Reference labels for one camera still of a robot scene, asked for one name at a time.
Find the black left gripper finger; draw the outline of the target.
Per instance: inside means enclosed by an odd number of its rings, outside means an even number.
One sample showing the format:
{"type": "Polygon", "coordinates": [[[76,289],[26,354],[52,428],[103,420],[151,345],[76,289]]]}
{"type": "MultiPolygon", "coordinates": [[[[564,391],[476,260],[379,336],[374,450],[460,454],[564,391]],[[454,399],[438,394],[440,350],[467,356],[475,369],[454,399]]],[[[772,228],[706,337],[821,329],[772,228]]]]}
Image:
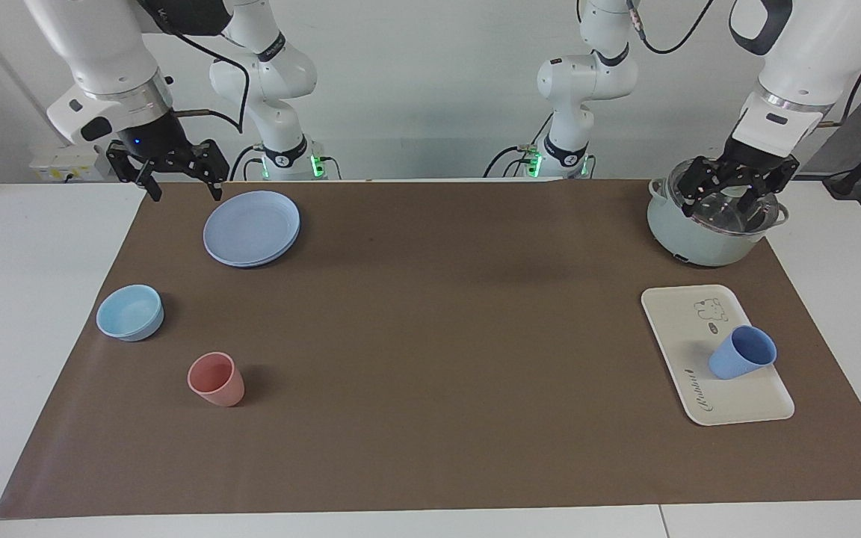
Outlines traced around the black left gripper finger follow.
{"type": "Polygon", "coordinates": [[[799,162],[786,158],[772,170],[745,167],[741,171],[746,180],[746,191],[741,195],[741,217],[744,224],[773,224],[778,219],[779,204],[776,195],[786,187],[796,173],[799,162]]]}
{"type": "Polygon", "coordinates": [[[693,217],[698,203],[721,190],[722,184],[715,174],[714,165],[710,159],[694,158],[680,174],[681,211],[685,217],[693,217]]]}

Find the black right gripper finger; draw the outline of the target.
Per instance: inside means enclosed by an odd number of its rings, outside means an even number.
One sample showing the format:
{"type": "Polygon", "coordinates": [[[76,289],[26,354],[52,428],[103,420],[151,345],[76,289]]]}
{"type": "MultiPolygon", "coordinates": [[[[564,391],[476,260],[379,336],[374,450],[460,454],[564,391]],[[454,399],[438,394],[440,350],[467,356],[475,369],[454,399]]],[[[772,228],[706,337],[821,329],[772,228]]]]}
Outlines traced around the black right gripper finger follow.
{"type": "Polygon", "coordinates": [[[182,174],[206,185],[213,200],[222,200],[222,184],[230,167],[215,140],[203,140],[176,150],[176,166],[182,174]]]}
{"type": "Polygon", "coordinates": [[[155,163],[153,161],[146,161],[141,164],[141,167],[136,167],[131,161],[129,151],[123,144],[109,144],[106,149],[106,158],[109,160],[117,181],[132,183],[143,188],[154,202],[161,200],[163,191],[161,191],[157,181],[154,180],[155,163]]]}

